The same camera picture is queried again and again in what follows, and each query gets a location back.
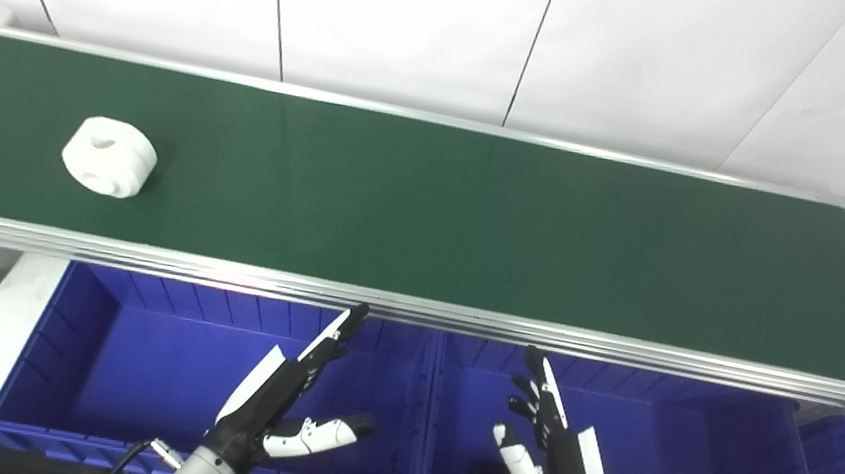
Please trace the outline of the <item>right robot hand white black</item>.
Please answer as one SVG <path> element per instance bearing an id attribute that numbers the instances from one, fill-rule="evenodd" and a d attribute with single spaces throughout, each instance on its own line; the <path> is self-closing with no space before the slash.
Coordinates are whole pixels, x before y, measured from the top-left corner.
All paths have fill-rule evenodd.
<path id="1" fill-rule="evenodd" d="M 548 356 L 530 345 L 525 349 L 523 363 L 528 375 L 512 375 L 513 385 L 522 394 L 510 396 L 507 406 L 532 425 L 545 464 L 532 458 L 513 424 L 495 422 L 491 432 L 507 474 L 605 474 L 595 429 L 570 428 Z"/>

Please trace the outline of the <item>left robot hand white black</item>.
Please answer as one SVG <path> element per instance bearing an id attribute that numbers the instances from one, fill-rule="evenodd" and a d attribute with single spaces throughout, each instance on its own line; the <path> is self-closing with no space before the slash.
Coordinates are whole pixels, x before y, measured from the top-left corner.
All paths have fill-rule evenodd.
<path id="1" fill-rule="evenodd" d="M 270 458 L 322 453 L 372 436 L 377 420 L 371 413 L 300 421 L 287 418 L 328 364 L 346 356 L 369 313 L 370 305 L 365 303 L 345 309 L 294 359 L 286 359 L 279 348 L 272 349 L 273 362 L 257 373 L 257 386 L 240 403 L 224 410 L 198 447 L 235 474 L 249 474 Z"/>

